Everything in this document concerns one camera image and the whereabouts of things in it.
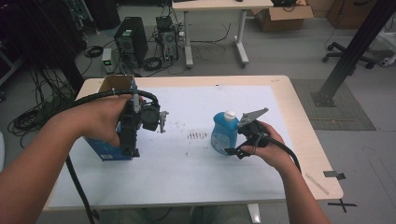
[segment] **white bottle cap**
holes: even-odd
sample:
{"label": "white bottle cap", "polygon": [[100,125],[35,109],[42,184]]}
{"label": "white bottle cap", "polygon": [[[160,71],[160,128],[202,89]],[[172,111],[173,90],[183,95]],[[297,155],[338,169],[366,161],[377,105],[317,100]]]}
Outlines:
{"label": "white bottle cap", "polygon": [[227,110],[224,112],[224,118],[228,121],[235,119],[235,112],[232,110]]}

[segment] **cardboard box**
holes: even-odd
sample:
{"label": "cardboard box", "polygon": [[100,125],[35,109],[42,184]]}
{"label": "cardboard box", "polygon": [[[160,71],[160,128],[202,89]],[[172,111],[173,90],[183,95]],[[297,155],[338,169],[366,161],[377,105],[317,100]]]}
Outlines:
{"label": "cardboard box", "polygon": [[254,20],[262,31],[276,32],[300,30],[307,18],[314,18],[311,6],[270,7],[256,13]]}
{"label": "cardboard box", "polygon": [[376,0],[335,0],[328,20],[337,29],[359,29]]}
{"label": "cardboard box", "polygon": [[334,0],[307,0],[307,3],[312,7],[315,18],[327,18]]}
{"label": "cardboard box", "polygon": [[[105,77],[99,92],[131,89],[132,76],[108,76]],[[84,137],[92,149],[98,154],[102,161],[130,161],[131,156],[122,155],[121,148],[113,147],[109,143],[96,139]]]}

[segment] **floor mat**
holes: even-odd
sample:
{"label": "floor mat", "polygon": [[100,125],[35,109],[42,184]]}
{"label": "floor mat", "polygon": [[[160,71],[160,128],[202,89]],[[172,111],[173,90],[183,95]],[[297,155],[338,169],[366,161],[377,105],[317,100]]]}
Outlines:
{"label": "floor mat", "polygon": [[324,82],[325,80],[321,79],[293,79],[291,81],[315,130],[375,131],[375,126],[345,83],[332,98],[336,107],[315,106],[311,92],[318,92]]}

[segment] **metal pole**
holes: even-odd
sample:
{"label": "metal pole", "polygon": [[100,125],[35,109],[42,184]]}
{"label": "metal pole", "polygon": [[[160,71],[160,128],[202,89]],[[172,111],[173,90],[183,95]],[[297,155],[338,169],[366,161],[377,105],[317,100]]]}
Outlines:
{"label": "metal pole", "polygon": [[332,98],[341,84],[352,72],[354,66],[375,40],[390,16],[395,12],[395,0],[377,0],[372,11],[361,25],[361,28],[353,37],[346,48],[338,64],[330,73],[319,92],[313,92],[312,98],[316,106],[333,106]]}

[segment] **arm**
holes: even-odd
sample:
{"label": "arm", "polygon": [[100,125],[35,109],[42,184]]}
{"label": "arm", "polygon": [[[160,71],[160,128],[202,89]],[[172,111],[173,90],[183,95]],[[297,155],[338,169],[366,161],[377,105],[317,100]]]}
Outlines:
{"label": "arm", "polygon": [[[272,138],[284,143],[271,125],[263,122],[262,125]],[[251,153],[253,147],[242,147],[242,150]],[[267,147],[258,147],[256,155],[279,172],[285,188],[290,223],[330,223],[288,153],[269,143]]]}
{"label": "arm", "polygon": [[130,96],[114,96],[68,109],[53,118],[0,173],[0,223],[35,223],[74,142],[81,136],[120,144],[117,120]]}

